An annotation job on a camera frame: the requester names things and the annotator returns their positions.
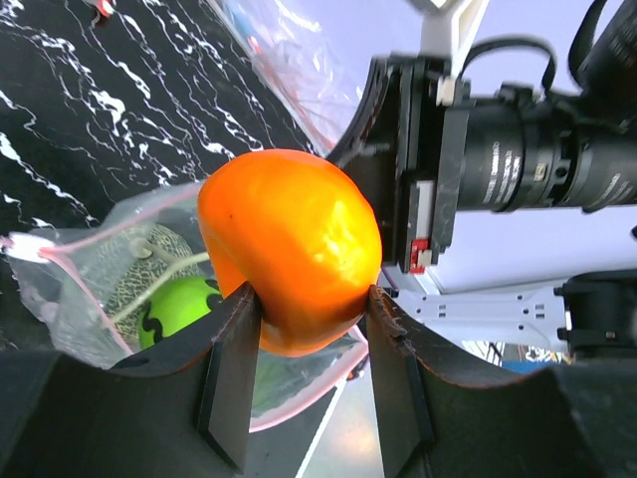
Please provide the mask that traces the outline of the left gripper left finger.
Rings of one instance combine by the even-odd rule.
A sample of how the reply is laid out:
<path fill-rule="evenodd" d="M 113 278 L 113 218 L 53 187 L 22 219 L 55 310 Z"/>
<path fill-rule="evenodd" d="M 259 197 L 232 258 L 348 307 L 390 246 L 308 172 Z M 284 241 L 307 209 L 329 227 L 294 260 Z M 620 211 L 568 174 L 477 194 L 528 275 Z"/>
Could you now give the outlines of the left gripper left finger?
<path fill-rule="evenodd" d="M 261 307 L 243 285 L 159 344 L 101 369 L 1 357 L 5 477 L 234 477 L 245 467 Z"/>

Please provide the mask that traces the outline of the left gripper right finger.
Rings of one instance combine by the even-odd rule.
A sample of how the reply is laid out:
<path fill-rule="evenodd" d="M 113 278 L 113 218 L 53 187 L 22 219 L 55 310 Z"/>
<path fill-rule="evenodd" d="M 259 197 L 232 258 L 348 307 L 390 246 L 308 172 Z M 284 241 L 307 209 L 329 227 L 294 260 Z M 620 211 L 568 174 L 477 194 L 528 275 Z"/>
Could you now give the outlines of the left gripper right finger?
<path fill-rule="evenodd" d="M 516 373 L 412 319 L 381 288 L 366 330 L 387 477 L 632 477 L 636 363 Z"/>

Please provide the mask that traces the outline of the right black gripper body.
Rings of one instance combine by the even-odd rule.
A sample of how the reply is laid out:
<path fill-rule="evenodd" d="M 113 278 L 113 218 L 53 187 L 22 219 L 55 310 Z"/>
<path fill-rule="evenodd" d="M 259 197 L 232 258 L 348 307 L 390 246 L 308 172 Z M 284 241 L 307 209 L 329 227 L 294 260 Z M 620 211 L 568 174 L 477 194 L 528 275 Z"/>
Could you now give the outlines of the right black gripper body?
<path fill-rule="evenodd" d="M 350 125 L 328 155 L 371 204 L 382 262 L 435 265 L 462 210 L 504 212 L 523 177 L 523 125 L 502 98 L 476 99 L 432 57 L 375 57 Z"/>

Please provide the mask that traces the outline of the green striped watermelon toy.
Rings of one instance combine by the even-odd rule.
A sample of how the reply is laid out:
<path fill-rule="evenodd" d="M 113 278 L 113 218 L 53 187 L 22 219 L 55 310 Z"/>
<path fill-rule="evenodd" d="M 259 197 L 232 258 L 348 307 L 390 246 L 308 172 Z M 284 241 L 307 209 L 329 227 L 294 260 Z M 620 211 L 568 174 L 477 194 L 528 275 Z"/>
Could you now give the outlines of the green striped watermelon toy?
<path fill-rule="evenodd" d="M 137 315 L 140 347 L 153 347 L 214 310 L 223 301 L 218 284 L 205 276 L 181 277 L 160 286 Z"/>

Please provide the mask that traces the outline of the clear zip top bag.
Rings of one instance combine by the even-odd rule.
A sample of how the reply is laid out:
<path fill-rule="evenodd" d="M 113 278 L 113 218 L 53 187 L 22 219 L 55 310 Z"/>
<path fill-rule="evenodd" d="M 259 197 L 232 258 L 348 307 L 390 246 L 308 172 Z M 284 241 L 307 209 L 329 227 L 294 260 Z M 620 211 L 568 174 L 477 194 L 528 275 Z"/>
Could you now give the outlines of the clear zip top bag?
<path fill-rule="evenodd" d="M 199 190 L 192 182 L 134 196 L 94 229 L 2 240 L 22 303 L 56 349 L 109 368 L 221 304 L 197 224 Z"/>

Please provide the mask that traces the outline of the orange fruit toy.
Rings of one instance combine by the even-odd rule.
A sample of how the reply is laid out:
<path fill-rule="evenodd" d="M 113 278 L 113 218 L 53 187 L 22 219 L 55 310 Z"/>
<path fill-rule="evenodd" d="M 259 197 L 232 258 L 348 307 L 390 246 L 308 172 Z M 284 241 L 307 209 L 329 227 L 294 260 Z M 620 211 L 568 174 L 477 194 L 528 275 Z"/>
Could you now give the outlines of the orange fruit toy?
<path fill-rule="evenodd" d="M 263 305 L 263 350 L 309 355 L 363 316 L 381 239 L 371 206 L 335 165 L 293 149 L 242 154 L 205 179 L 197 212 L 222 295 L 249 284 Z"/>

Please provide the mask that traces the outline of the green netted melon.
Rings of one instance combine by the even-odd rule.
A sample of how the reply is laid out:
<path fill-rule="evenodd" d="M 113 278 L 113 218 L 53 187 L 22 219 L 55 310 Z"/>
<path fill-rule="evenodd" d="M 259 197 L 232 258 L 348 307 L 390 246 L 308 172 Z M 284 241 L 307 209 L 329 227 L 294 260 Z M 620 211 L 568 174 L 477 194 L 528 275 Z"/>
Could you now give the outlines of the green netted melon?
<path fill-rule="evenodd" d="M 85 284 L 115 329 L 131 346 L 138 345 L 137 314 L 129 306 L 168 270 L 172 279 L 198 276 L 197 254 L 172 229 L 157 223 L 130 226 L 92 248 L 80 268 Z"/>

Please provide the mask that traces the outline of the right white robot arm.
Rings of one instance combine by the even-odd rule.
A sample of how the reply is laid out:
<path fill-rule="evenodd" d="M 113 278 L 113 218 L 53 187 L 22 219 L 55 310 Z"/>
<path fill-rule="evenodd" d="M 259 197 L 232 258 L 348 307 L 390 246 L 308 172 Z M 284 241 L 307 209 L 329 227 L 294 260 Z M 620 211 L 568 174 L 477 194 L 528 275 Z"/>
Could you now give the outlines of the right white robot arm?
<path fill-rule="evenodd" d="M 578 95 L 557 91 L 555 59 L 541 89 L 504 84 L 475 98 L 463 77 L 480 56 L 541 40 L 476 40 L 483 1 L 420 1 L 417 56 L 371 61 L 361 103 L 328 160 L 374 211 L 383 259 L 422 274 L 450 246 L 461 211 L 578 208 L 591 214 L 636 202 L 636 5 L 604 29 L 601 1 L 587 9 L 568 53 Z M 528 345 L 575 359 L 636 355 L 636 270 L 571 273 L 557 287 L 516 295 L 390 296 L 450 341 Z"/>

